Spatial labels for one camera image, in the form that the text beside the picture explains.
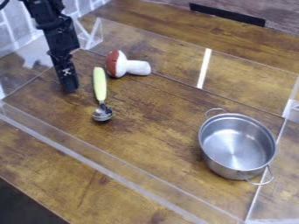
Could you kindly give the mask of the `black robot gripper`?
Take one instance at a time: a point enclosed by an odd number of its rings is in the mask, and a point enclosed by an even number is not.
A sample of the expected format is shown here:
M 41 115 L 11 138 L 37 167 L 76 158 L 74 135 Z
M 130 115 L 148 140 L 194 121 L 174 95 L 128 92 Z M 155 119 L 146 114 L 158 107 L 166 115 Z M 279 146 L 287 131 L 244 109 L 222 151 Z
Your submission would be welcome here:
M 74 20 L 63 13 L 65 8 L 61 0 L 21 0 L 25 9 L 36 23 L 36 29 L 43 31 L 49 55 L 57 62 L 55 70 L 65 92 L 74 92 L 79 84 L 79 76 L 74 63 L 68 60 L 71 52 L 80 47 Z

